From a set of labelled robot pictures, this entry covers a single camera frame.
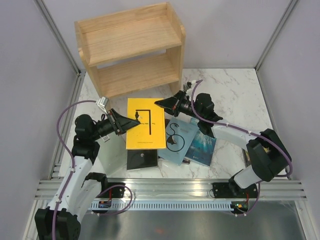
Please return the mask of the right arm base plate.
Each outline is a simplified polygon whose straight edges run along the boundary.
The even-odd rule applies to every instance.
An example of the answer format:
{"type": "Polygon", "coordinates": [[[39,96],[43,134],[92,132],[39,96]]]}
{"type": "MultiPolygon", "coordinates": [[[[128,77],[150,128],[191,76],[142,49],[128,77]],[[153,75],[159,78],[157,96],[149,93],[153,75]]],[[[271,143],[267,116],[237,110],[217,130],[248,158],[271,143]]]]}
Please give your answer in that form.
{"type": "Polygon", "coordinates": [[[255,184],[240,188],[235,183],[213,182],[212,190],[216,199],[255,199],[258,196],[258,188],[255,184]]]}

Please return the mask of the light blue SO book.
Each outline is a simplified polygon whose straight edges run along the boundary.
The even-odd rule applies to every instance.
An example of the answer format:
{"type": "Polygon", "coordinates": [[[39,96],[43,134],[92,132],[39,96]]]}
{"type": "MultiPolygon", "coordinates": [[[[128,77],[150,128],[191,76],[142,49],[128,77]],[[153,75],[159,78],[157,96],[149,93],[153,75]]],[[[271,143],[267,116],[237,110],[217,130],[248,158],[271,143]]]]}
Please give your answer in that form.
{"type": "Polygon", "coordinates": [[[198,129],[194,124],[171,118],[165,128],[165,149],[160,149],[158,156],[180,166],[198,129]]]}

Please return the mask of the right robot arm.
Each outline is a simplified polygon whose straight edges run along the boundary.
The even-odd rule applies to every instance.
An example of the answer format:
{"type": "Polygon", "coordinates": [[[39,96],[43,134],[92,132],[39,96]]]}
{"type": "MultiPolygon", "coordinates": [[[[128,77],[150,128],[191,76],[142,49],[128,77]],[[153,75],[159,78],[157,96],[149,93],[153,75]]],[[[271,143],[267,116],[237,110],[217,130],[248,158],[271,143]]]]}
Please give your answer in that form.
{"type": "Polygon", "coordinates": [[[215,104],[208,93],[199,93],[192,99],[180,90],[155,104],[171,116],[183,113],[198,119],[197,125],[204,135],[228,141],[248,153],[250,165],[229,179],[228,191],[234,197],[240,197],[252,184],[281,178],[281,172],[292,167],[292,158],[273,129],[255,133],[230,124],[215,113],[215,104]]]}

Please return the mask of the black book with barcode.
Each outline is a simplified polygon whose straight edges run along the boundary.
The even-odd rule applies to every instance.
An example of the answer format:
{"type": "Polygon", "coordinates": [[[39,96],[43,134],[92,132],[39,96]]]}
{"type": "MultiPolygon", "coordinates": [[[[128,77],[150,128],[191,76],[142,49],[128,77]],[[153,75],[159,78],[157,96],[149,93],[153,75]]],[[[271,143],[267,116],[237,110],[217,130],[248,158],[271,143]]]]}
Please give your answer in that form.
{"type": "Polygon", "coordinates": [[[158,167],[158,150],[157,149],[137,149],[127,151],[128,171],[149,169],[158,167]]]}

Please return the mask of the yellow book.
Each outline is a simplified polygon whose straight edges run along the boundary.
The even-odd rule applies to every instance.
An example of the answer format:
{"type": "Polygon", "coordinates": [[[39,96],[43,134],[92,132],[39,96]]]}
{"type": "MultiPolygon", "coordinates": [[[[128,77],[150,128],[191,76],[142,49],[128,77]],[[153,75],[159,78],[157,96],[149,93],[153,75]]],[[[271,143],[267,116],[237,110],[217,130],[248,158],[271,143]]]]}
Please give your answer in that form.
{"type": "Polygon", "coordinates": [[[127,116],[138,120],[138,126],[126,132],[127,150],[166,148],[165,111],[155,104],[161,98],[128,98],[127,116]]]}

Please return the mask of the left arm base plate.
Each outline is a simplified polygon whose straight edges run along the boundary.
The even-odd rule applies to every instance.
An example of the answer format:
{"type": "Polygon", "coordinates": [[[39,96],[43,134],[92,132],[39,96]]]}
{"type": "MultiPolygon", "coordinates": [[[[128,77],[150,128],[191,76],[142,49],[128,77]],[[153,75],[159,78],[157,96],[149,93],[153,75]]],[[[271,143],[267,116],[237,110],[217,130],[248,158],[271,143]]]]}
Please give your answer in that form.
{"type": "Polygon", "coordinates": [[[111,188],[110,190],[108,190],[106,192],[106,196],[108,197],[108,199],[113,199],[113,198],[117,198],[117,199],[121,199],[124,197],[124,194],[125,194],[125,183],[123,182],[109,182],[107,185],[106,185],[106,188],[110,188],[112,186],[115,186],[115,185],[121,185],[121,186],[117,186],[117,187],[113,187],[111,188]]]}

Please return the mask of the Robinson Crusoe purple book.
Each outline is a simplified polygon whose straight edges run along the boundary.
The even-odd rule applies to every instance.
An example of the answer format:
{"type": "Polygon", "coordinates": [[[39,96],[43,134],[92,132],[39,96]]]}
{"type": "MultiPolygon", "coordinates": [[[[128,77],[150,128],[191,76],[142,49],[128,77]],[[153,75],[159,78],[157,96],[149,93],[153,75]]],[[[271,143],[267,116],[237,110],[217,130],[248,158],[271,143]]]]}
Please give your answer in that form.
{"type": "Polygon", "coordinates": [[[182,163],[185,164],[185,165],[189,165],[191,163],[191,160],[190,159],[187,159],[187,158],[184,158],[182,160],[182,163]]]}

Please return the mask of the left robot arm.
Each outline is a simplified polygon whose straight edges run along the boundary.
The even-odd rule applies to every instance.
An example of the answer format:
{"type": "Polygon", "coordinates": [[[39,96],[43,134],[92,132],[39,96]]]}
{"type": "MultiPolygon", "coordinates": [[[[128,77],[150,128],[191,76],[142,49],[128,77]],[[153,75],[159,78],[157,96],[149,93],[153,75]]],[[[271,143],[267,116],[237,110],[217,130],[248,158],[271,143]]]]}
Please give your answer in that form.
{"type": "Polygon", "coordinates": [[[98,156],[98,139],[111,133],[122,135],[138,126],[137,119],[109,110],[94,121],[88,114],[75,119],[73,147],[69,151],[71,160],[55,196],[46,208],[39,208],[34,220],[41,240],[77,240],[81,222],[96,197],[105,197],[110,190],[107,176],[93,172],[98,156]]]}

